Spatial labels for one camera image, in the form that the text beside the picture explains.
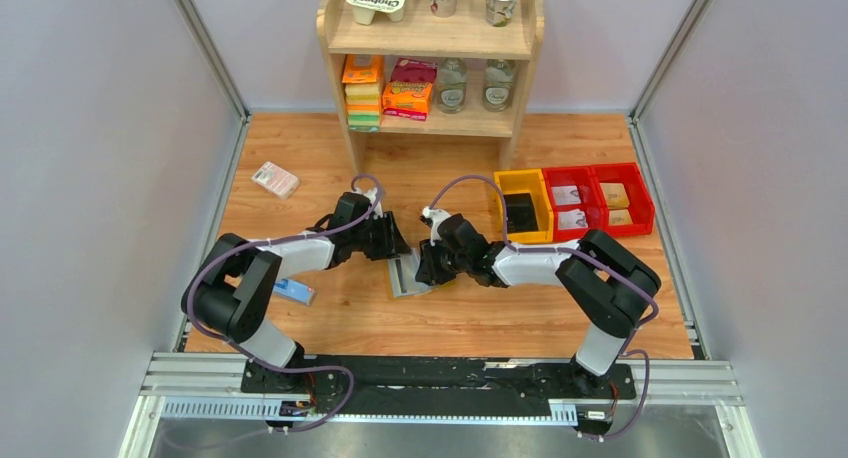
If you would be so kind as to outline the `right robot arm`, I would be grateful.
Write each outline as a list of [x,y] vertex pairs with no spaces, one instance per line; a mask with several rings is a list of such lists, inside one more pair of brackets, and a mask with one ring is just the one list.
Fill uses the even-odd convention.
[[600,229],[565,243],[520,245],[489,241],[462,215],[441,209],[424,209],[421,220],[430,236],[420,243],[420,283],[439,286],[465,274],[483,287],[565,289],[590,321],[572,358],[584,375],[606,376],[637,329],[658,314],[661,279]]

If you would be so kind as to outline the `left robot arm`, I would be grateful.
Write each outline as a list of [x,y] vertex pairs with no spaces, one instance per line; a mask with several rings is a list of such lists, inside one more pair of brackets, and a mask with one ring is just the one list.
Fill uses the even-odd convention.
[[182,311],[197,330],[245,356],[273,370],[289,368],[301,348],[266,316],[277,282],[335,268],[355,253],[381,261],[410,252],[380,196],[377,189],[345,192],[333,212],[280,239],[221,235],[186,287]]

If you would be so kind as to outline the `pink white card pack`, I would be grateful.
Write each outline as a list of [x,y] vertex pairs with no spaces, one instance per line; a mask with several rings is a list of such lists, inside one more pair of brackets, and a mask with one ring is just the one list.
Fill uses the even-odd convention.
[[253,173],[251,181],[282,200],[288,199],[300,186],[297,176],[270,161]]

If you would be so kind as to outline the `white cards in bin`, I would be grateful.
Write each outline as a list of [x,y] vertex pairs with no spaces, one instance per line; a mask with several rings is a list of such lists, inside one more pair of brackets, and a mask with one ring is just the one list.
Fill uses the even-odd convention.
[[587,215],[582,208],[582,198],[577,185],[561,185],[551,188],[556,209],[557,229],[561,231],[588,227]]

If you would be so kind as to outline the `black item in bin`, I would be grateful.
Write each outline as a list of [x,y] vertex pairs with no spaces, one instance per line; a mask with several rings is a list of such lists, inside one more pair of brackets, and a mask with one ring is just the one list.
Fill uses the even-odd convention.
[[507,233],[518,234],[539,230],[533,198],[530,193],[514,193],[505,196]]

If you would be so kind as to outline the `blue small box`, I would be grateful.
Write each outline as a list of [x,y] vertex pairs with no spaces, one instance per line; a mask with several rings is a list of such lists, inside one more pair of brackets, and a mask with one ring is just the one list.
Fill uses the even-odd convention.
[[316,290],[299,281],[292,279],[282,279],[274,283],[273,292],[290,301],[310,306]]

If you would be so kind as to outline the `yellow plastic bin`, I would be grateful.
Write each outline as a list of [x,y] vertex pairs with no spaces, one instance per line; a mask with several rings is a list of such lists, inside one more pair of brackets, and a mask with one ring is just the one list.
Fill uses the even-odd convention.
[[550,243],[553,239],[553,209],[548,198],[546,182],[540,168],[497,171],[495,183],[503,193],[530,193],[535,206],[539,230],[536,232],[508,234],[510,241],[523,244]]

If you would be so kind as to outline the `orange pink snack box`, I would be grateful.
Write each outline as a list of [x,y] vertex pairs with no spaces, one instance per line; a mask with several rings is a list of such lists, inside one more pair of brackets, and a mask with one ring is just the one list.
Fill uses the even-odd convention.
[[383,114],[426,121],[430,115],[437,68],[435,62],[399,58],[383,89]]

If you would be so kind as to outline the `stack of coloured sponges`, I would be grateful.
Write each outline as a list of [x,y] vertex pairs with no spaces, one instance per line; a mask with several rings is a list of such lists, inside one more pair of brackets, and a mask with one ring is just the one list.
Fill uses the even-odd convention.
[[342,72],[348,126],[378,131],[383,115],[384,56],[348,54]]

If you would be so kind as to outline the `right red plastic bin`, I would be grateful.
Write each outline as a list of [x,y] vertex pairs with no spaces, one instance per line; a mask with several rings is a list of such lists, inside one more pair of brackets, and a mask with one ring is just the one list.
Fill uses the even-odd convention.
[[649,235],[655,206],[635,162],[591,165],[606,211],[604,230],[613,237]]

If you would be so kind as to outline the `left glass bottle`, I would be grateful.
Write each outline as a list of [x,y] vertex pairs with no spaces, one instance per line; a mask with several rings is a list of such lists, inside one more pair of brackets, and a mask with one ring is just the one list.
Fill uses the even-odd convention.
[[462,58],[445,58],[436,78],[438,108],[447,114],[462,110],[466,99],[467,65]]

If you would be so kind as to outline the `glass bottle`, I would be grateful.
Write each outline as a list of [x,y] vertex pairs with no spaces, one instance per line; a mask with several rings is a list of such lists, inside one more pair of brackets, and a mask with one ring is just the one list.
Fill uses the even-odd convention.
[[483,72],[482,102],[490,112],[505,110],[510,102],[516,75],[513,60],[488,59]]
[[462,110],[466,99],[467,65],[462,58],[445,58],[436,78],[438,108],[447,114]]

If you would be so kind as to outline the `right glass bottle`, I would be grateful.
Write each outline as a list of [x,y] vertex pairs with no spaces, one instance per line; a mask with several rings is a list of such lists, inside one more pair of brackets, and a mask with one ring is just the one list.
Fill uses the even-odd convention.
[[488,59],[483,72],[482,102],[490,112],[505,110],[510,102],[516,75],[513,60]]

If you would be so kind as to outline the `wooden shelf unit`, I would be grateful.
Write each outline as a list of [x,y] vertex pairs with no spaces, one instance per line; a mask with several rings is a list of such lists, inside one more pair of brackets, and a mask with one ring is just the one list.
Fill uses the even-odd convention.
[[471,94],[461,112],[445,114],[434,110],[425,121],[388,116],[382,119],[379,127],[382,134],[496,138],[499,141],[498,166],[511,168],[544,40],[544,0],[519,0],[512,22],[504,27],[489,25],[484,13],[485,0],[458,0],[456,13],[448,18],[434,16],[429,0],[406,0],[401,21],[394,23],[377,17],[369,25],[360,25],[354,21],[352,7],[346,0],[320,1],[316,16],[317,37],[343,142],[355,171],[364,168],[370,135],[358,129],[351,130],[348,125],[342,73],[350,54],[382,55],[387,67],[398,57],[431,61],[447,57],[515,61],[514,94],[505,111],[484,109],[483,74],[471,70]]

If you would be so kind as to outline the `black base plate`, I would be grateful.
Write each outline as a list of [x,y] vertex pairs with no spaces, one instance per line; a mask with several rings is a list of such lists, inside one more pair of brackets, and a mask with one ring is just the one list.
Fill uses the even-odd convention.
[[345,414],[498,418],[548,416],[555,399],[610,401],[639,395],[624,364],[614,365],[607,384],[595,388],[575,384],[574,367],[557,362],[512,366],[505,359],[314,355],[296,364],[311,373],[280,374],[248,363],[240,389],[304,393],[315,399],[318,411],[328,412],[348,390],[346,376],[337,370],[343,366],[354,376]]

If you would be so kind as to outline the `aluminium rail frame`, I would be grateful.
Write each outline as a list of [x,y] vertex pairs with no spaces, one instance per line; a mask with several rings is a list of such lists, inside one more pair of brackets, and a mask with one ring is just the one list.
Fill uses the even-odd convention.
[[[706,406],[716,411],[721,437],[731,457],[759,457],[744,399],[735,373],[727,361],[654,360],[623,361],[631,367],[637,386],[648,383],[646,407]],[[283,400],[304,400],[304,393],[246,394],[240,390],[247,360],[226,353],[156,352],[150,360],[119,455],[139,456],[151,449],[152,427],[164,415],[168,398],[206,399],[204,415],[260,419]]]

